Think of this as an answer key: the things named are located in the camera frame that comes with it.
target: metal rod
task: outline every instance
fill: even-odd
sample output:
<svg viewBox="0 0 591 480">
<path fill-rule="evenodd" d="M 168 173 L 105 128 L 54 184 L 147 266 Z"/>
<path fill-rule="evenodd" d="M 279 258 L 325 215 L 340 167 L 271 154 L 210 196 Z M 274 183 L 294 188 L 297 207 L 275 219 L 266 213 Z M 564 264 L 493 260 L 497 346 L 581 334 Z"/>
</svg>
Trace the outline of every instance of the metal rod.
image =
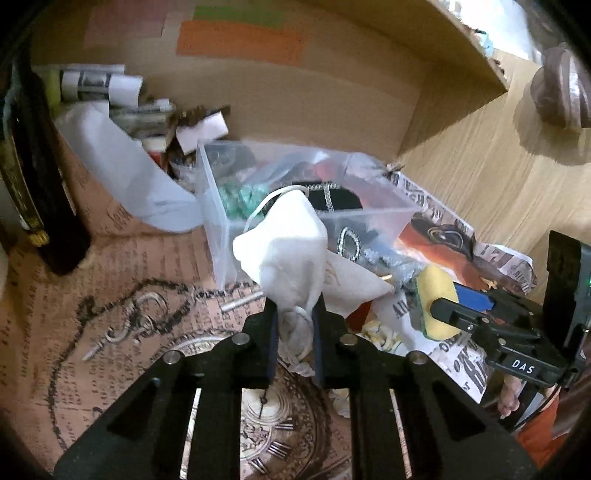
<svg viewBox="0 0 591 480">
<path fill-rule="evenodd" d="M 220 309 L 221 309 L 222 313 L 227 313 L 233 309 L 237 309 L 238 307 L 241 307 L 242 305 L 246 305 L 247 303 L 250 303 L 252 301 L 263 298 L 264 296 L 265 296 L 265 293 L 262 290 L 259 290 L 259 291 L 253 292 L 253 293 L 249 293 L 248 295 L 244 295 L 241 299 L 236 299 L 236 300 L 232 300 L 227 303 L 224 303 L 220 307 Z"/>
</svg>

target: metal key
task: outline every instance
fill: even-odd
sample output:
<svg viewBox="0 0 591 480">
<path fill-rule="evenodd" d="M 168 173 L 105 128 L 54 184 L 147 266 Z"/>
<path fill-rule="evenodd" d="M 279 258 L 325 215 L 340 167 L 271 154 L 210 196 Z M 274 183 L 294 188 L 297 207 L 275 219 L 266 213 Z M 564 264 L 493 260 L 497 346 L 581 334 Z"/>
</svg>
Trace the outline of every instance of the metal key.
<svg viewBox="0 0 591 480">
<path fill-rule="evenodd" d="M 97 353 L 99 353 L 105 345 L 108 343 L 121 343 L 123 340 L 127 338 L 129 335 L 129 331 L 131 330 L 131 322 L 129 320 L 125 321 L 123 328 L 120 332 L 117 332 L 113 329 L 113 327 L 107 328 L 103 338 L 99 340 L 99 342 L 92 347 L 90 350 L 86 352 L 86 355 L 82 357 L 83 362 L 87 362 L 91 358 L 93 358 Z"/>
<path fill-rule="evenodd" d="M 142 315 L 143 320 L 141 326 L 134 332 L 134 345 L 141 343 L 140 337 L 151 336 L 154 332 L 154 321 L 149 315 Z"/>
</svg>

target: paper scrap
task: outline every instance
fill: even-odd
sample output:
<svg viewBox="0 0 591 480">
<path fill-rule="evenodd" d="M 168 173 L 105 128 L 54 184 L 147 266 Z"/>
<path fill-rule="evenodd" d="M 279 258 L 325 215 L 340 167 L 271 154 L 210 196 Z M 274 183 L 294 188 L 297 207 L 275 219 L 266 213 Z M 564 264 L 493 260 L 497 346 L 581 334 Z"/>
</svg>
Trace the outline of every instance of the paper scrap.
<svg viewBox="0 0 591 480">
<path fill-rule="evenodd" d="M 177 140 L 185 155 L 197 150 L 199 142 L 215 140 L 228 134 L 228 126 L 221 112 L 204 118 L 193 127 L 178 127 Z"/>
<path fill-rule="evenodd" d="M 178 55 L 237 58 L 299 66 L 307 38 L 295 31 L 280 31 L 235 22 L 183 22 Z"/>
<path fill-rule="evenodd" d="M 114 106 L 138 106 L 143 77 L 106 72 L 63 72 L 61 96 L 66 102 L 108 100 Z"/>
<path fill-rule="evenodd" d="M 84 48 L 162 36 L 170 0 L 106 0 L 92 8 Z"/>
</svg>

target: roman numeral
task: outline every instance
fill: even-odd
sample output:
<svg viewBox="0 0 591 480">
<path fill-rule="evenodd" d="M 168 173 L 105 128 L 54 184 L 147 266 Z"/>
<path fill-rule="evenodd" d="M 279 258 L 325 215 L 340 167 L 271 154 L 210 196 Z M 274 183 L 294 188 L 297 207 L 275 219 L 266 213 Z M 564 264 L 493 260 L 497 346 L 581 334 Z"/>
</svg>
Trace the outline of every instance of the roman numeral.
<svg viewBox="0 0 591 480">
<path fill-rule="evenodd" d="M 281 460 L 286 460 L 291 452 L 291 447 L 285 443 L 273 440 L 269 445 L 268 450 L 271 455 L 274 455 Z"/>
<path fill-rule="evenodd" d="M 287 417 L 281 423 L 275 425 L 274 428 L 276 428 L 277 430 L 295 430 L 296 426 L 294 424 L 293 417 Z"/>
<path fill-rule="evenodd" d="M 248 464 L 263 475 L 267 475 L 269 473 L 269 470 L 267 470 L 267 467 L 261 462 L 260 458 L 249 460 Z"/>
</svg>

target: newspaper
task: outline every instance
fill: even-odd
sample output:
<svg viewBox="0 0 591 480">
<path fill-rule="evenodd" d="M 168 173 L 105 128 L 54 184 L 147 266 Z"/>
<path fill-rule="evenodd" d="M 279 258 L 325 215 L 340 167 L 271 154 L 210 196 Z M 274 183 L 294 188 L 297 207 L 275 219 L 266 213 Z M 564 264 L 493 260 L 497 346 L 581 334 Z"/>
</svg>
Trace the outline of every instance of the newspaper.
<svg viewBox="0 0 591 480">
<path fill-rule="evenodd" d="M 390 173 L 389 179 L 421 207 L 419 216 L 429 222 L 418 227 L 421 233 L 431 242 L 462 253 L 472 264 L 470 267 L 482 277 L 485 288 L 500 286 L 516 294 L 527 294 L 537 285 L 530 257 L 504 245 L 476 242 L 474 229 L 429 192 L 400 172 Z"/>
<path fill-rule="evenodd" d="M 475 402 L 480 403 L 492 369 L 485 364 L 485 351 L 470 340 L 469 333 L 460 333 L 441 342 L 426 338 L 420 327 L 422 310 L 412 288 L 374 300 L 372 311 L 399 340 L 391 353 L 401 356 L 414 350 L 426 353 Z"/>
</svg>

